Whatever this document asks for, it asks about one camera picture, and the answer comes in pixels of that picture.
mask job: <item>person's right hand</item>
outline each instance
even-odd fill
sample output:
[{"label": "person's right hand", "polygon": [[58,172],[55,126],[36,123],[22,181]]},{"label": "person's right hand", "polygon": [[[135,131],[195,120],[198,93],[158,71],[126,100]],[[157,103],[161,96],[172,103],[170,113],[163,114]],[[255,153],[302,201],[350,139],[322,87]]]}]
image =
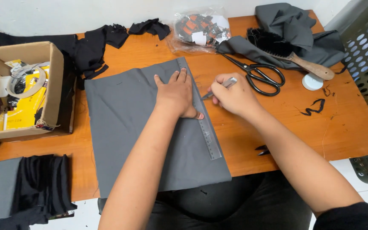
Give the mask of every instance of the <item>person's right hand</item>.
[{"label": "person's right hand", "polygon": [[[235,77],[237,79],[237,83],[229,89],[221,85],[222,82],[231,77]],[[229,112],[239,116],[245,116],[245,113],[251,109],[263,109],[245,77],[238,73],[217,75],[211,87],[208,88],[208,92],[210,91],[214,93],[212,98],[212,102],[214,104],[219,104]]]}]

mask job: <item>cardboard box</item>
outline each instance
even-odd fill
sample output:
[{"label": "cardboard box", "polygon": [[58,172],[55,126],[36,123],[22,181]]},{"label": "cardboard box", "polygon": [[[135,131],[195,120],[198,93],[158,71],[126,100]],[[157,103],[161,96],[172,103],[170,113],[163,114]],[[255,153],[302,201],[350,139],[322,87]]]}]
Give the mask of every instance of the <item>cardboard box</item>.
[{"label": "cardboard box", "polygon": [[0,140],[15,141],[25,139],[35,139],[41,137],[58,136],[71,133],[73,123],[74,94],[72,97],[72,115],[67,132],[57,132],[58,115],[62,95],[62,81],[64,79],[64,59],[59,49],[51,42],[26,43],[20,45],[9,45],[0,47],[0,75],[10,75],[10,67],[4,63],[11,60],[21,59],[28,64],[43,63],[50,61],[49,81],[43,105],[42,116],[36,125],[28,128],[19,128],[0,131]]}]

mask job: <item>masking tape roll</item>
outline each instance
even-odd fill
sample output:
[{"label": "masking tape roll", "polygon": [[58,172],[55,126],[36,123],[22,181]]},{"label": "masking tape roll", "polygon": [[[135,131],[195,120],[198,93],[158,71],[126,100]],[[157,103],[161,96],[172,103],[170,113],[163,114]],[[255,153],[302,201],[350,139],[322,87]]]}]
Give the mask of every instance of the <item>masking tape roll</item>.
[{"label": "masking tape roll", "polygon": [[[36,84],[32,88],[28,89],[28,91],[20,93],[20,94],[16,94],[14,92],[15,85],[18,83],[18,81],[22,80],[23,78],[27,76],[27,74],[25,74],[26,72],[31,71],[33,69],[37,69],[39,71],[39,79],[36,82]],[[34,65],[26,65],[12,73],[11,79],[9,80],[8,85],[7,85],[7,92],[9,95],[13,97],[18,97],[21,99],[31,97],[43,87],[45,80],[46,80],[46,74],[43,69],[41,69],[38,66],[34,66]]]}]

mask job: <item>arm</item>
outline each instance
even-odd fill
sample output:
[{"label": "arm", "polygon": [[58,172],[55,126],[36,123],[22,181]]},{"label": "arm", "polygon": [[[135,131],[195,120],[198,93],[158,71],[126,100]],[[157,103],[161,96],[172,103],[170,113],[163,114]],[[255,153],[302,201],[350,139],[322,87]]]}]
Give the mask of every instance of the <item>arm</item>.
[{"label": "arm", "polygon": [[[238,83],[231,88],[219,84],[232,76]],[[258,130],[280,170],[316,216],[363,201],[339,171],[259,104],[243,76],[218,75],[211,90],[215,104],[243,117]]]},{"label": "arm", "polygon": [[202,119],[192,105],[192,81],[185,69],[168,84],[154,76],[157,102],[110,191],[99,230],[140,230],[146,227],[156,198],[167,148],[177,120]]}]

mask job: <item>white wall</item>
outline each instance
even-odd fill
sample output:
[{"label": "white wall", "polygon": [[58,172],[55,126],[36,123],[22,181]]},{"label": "white wall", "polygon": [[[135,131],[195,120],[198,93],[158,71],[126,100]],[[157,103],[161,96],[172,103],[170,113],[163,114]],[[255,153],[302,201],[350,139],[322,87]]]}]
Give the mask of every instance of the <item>white wall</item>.
[{"label": "white wall", "polygon": [[314,9],[326,25],[350,0],[0,0],[0,31],[16,36],[81,33],[104,24],[130,27],[149,18],[172,20],[194,7],[223,6],[228,17],[255,14],[255,6],[287,2]]}]

